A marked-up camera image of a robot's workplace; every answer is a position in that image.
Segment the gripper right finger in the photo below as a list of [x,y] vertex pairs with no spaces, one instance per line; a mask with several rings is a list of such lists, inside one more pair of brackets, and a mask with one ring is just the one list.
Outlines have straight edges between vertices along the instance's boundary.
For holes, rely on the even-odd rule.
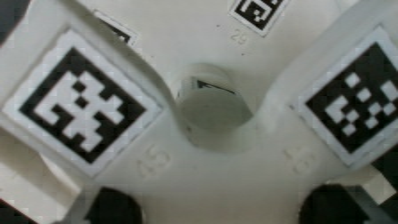
[[318,186],[302,202],[298,224],[398,224],[359,185]]

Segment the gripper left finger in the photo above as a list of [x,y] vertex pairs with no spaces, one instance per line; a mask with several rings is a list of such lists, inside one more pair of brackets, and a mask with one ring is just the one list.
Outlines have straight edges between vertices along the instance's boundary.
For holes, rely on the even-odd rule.
[[135,198],[113,188],[85,188],[58,224],[142,224]]

